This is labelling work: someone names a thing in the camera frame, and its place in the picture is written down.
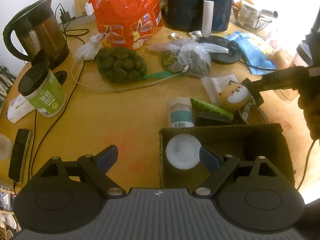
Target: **kettle handle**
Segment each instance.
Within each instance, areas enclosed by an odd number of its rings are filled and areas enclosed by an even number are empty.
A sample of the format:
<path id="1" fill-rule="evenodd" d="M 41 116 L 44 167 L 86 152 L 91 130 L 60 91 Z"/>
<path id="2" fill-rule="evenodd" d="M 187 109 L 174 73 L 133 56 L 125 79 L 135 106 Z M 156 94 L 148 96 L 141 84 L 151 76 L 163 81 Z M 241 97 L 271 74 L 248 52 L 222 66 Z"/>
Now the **kettle handle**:
<path id="1" fill-rule="evenodd" d="M 3 40 L 4 44 L 7 47 L 7 49 L 11 52 L 12 55 L 15 57 L 22 59 L 24 61 L 31 61 L 30 57 L 28 55 L 22 54 L 20 51 L 18 51 L 15 46 L 12 44 L 11 41 L 11 33 L 13 32 L 13 25 L 11 22 L 7 24 L 7 26 L 4 28 L 3 31 Z"/>

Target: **red plastic bag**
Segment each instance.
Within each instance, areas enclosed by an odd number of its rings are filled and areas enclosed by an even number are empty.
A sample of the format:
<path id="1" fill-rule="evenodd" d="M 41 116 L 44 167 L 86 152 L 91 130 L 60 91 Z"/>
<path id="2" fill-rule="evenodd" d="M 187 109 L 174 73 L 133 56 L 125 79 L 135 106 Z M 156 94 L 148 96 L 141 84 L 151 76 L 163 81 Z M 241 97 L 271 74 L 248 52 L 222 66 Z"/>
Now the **red plastic bag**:
<path id="1" fill-rule="evenodd" d="M 105 47 L 138 49 L 163 26 L 159 0 L 90 0 Z"/>

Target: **table surface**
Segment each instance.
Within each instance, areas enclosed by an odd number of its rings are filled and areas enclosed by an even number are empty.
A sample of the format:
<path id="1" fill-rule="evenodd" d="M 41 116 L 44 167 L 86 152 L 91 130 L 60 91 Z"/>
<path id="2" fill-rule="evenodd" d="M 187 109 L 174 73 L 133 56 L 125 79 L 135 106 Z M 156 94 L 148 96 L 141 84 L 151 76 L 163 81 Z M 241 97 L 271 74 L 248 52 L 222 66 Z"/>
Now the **table surface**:
<path id="1" fill-rule="evenodd" d="M 90 29 L 90 33 L 83 38 L 85 42 L 98 33 L 95 23 L 83 27 Z M 227 31 L 216 35 L 227 36 L 237 29 L 239 28 L 230 24 Z M 169 42 L 169 35 L 172 32 L 171 29 L 163 27 L 147 44 Z M 182 37 L 187 37 L 185 32 L 177 33 Z M 68 72 L 68 78 L 63 85 L 68 96 L 76 84 L 70 76 L 71 66 L 74 63 L 73 55 L 81 45 L 82 43 L 78 39 L 68 38 L 70 54 L 54 70 L 54 72 L 59 70 Z M 148 74 L 163 70 L 160 53 L 149 52 L 147 46 L 142 46 L 137 50 L 137 53 L 147 63 Z M 74 69 L 76 78 L 81 66 L 77 65 Z M 18 95 L 18 82 L 29 67 L 30 65 L 27 64 L 19 74 L 0 117 L 0 133 L 10 138 L 12 142 L 14 142 L 19 128 L 34 131 L 35 111 L 23 117 L 16 124 L 11 123 L 5 117 L 9 102 Z M 260 76 L 251 75 L 247 68 L 239 63 L 232 65 L 212 63 L 210 76 L 218 77 L 229 74 L 234 74 L 240 82 L 247 77 L 252 81 L 260 79 Z M 102 80 L 94 61 L 86 63 L 81 82 L 100 89 L 112 88 L 108 82 Z M 134 85 L 148 82 L 150 81 L 141 81 Z M 266 114 L 268 121 L 270 123 L 278 122 L 283 127 L 293 168 L 296 171 L 296 185 L 298 185 L 303 174 L 307 151 L 312 142 L 303 112 L 297 106 L 297 98 L 286 103 L 274 91 L 265 91 L 262 96 L 265 103 L 261 109 Z M 170 79 L 148 88 L 125 92 L 97 92 L 78 86 L 64 115 L 42 143 L 35 160 L 34 174 L 53 156 L 60 156 L 63 161 L 73 161 L 84 154 L 95 155 L 110 144 L 115 144 L 119 149 L 119 158 L 108 172 L 111 179 L 126 191 L 130 187 L 159 187 L 158 132 L 161 128 L 167 127 L 166 103 L 175 97 L 198 98 L 209 102 L 200 79 L 195 77 Z M 57 117 L 58 115 L 51 118 L 46 118 L 41 114 L 37 115 L 35 149 Z M 31 146 L 28 148 L 23 182 L 18 185 L 20 188 L 27 182 L 30 152 Z M 320 172 L 317 168 L 320 164 L 319 155 L 319 145 L 316 144 L 311 153 L 303 187 L 320 179 Z M 9 163 L 10 159 L 0 161 L 0 183 L 12 188 L 12 180 L 8 178 Z"/>

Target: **white cable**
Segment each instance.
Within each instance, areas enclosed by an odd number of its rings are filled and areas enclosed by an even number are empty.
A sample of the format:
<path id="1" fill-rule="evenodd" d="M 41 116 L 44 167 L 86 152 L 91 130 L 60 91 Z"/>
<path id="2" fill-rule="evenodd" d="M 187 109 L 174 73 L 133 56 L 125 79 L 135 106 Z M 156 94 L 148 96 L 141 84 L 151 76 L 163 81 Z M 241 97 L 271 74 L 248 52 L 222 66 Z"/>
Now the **white cable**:
<path id="1" fill-rule="evenodd" d="M 71 67 L 71 77 L 72 77 L 72 79 L 73 79 L 76 83 L 78 83 L 79 85 L 81 85 L 81 86 L 84 86 L 84 87 L 86 87 L 86 88 L 89 88 L 89 89 L 95 90 L 95 91 L 99 91 L 99 92 L 121 92 L 121 91 L 127 91 L 127 90 L 137 89 L 137 88 L 149 87 L 149 86 L 155 85 L 155 84 L 157 84 L 157 83 L 159 83 L 159 82 L 161 82 L 161 81 L 165 81 L 165 80 L 167 80 L 167 79 L 170 79 L 170 78 L 173 78 L 173 77 L 175 77 L 175 76 L 178 76 L 178 75 L 180 74 L 180 73 L 174 74 L 174 75 L 172 75 L 172 76 L 170 76 L 170 77 L 162 78 L 162 79 L 160 79 L 160 80 L 157 80 L 157 81 L 154 81 L 154 82 L 152 82 L 152 83 L 149 83 L 149 84 L 147 84 L 147 85 L 142 85 L 142 86 L 128 87 L 128 88 L 119 88 L 119 89 L 99 89 L 99 88 L 93 88 L 93 87 L 90 87 L 90 86 L 88 86 L 88 85 L 86 85 L 86 84 L 83 84 L 83 83 L 77 81 L 77 80 L 75 79 L 75 77 L 73 76 L 73 68 L 74 68 L 75 65 L 76 65 L 78 62 L 80 62 L 81 60 L 82 60 L 82 58 L 79 58 L 79 59 L 73 64 L 73 66 Z"/>

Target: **black plug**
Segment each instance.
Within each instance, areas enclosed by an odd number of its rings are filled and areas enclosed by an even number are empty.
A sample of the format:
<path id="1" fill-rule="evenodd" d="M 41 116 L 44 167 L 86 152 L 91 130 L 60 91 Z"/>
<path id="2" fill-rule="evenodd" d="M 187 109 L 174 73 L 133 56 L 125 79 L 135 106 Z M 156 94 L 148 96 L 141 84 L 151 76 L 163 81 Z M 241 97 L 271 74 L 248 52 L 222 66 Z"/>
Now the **black plug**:
<path id="1" fill-rule="evenodd" d="M 66 23 L 68 23 L 68 22 L 71 20 L 70 13 L 69 13 L 68 11 L 63 12 L 63 11 L 60 9 L 60 13 L 61 13 L 60 19 L 61 19 L 61 22 L 62 22 L 63 24 L 66 24 Z"/>

